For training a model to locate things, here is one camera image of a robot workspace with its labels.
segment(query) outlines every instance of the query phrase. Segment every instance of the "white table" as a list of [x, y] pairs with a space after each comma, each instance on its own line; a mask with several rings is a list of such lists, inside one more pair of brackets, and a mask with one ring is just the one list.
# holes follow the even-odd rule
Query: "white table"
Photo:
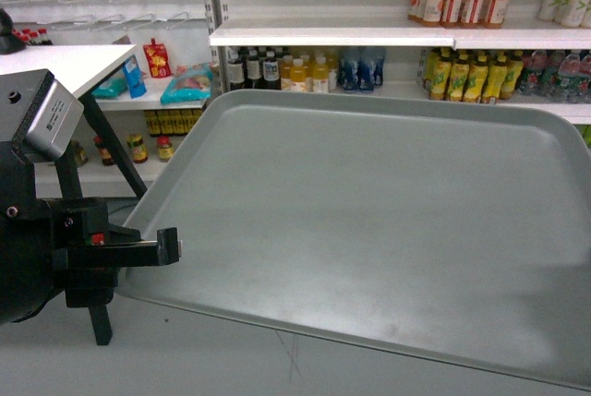
[[136, 52], [137, 45], [31, 46], [0, 56], [0, 75], [47, 68], [79, 98]]

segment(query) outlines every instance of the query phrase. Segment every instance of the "store shelf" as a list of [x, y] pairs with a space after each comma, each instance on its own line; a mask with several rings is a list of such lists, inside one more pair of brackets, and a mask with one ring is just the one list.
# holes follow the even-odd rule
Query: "store shelf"
[[210, 36], [211, 46], [444, 46], [455, 49], [586, 49], [591, 31], [530, 17], [509, 18], [499, 30], [417, 26], [397, 17], [234, 18]]
[[168, 103], [162, 105], [160, 98], [172, 80], [169, 78], [147, 78], [145, 80], [147, 92], [143, 96], [132, 99], [129, 91], [122, 93], [116, 99], [98, 99], [97, 103], [104, 112], [120, 112], [129, 110], [170, 110], [185, 108], [201, 108], [206, 100]]

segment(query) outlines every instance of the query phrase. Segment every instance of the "gray tray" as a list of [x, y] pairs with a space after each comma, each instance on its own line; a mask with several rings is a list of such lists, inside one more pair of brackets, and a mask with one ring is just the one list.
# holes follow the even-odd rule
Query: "gray tray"
[[589, 174], [534, 110], [232, 92], [127, 221], [181, 261], [119, 292], [589, 389]]

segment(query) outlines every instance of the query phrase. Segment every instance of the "red package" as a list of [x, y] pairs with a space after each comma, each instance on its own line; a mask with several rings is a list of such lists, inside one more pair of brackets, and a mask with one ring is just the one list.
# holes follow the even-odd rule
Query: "red package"
[[163, 43], [156, 43], [156, 40], [151, 38], [151, 43], [144, 45], [144, 54], [153, 78], [166, 78], [173, 74], [168, 66], [168, 53]]

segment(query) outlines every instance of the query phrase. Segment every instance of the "yellow drink bottle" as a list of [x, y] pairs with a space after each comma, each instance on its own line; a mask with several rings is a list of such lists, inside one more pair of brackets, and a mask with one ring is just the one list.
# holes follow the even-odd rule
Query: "yellow drink bottle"
[[476, 61], [470, 67], [470, 73], [468, 74], [468, 80], [465, 84], [465, 93], [463, 97], [464, 102], [480, 102], [482, 96], [482, 88], [487, 80], [488, 76], [488, 65], [487, 56], [479, 54]]
[[509, 63], [507, 64], [507, 76], [501, 85], [501, 93], [499, 94], [499, 97], [503, 100], [507, 100], [513, 96], [517, 79], [524, 69], [524, 60], [522, 59], [523, 55], [524, 52], [521, 50], [515, 50], [511, 56], [511, 59], [509, 60]]
[[431, 81], [431, 90], [428, 94], [429, 99], [440, 101], [445, 96], [450, 71], [452, 70], [452, 59], [450, 58], [450, 49], [441, 49], [441, 56], [433, 67], [433, 80]]
[[447, 101], [460, 102], [464, 95], [464, 85], [468, 79], [470, 65], [468, 64], [468, 53], [461, 51], [457, 61], [452, 65], [450, 71], [450, 83], [448, 84], [445, 99]]
[[507, 77], [507, 56], [497, 56], [495, 65], [488, 72], [487, 85], [482, 93], [482, 102], [490, 103], [499, 99], [502, 83]]

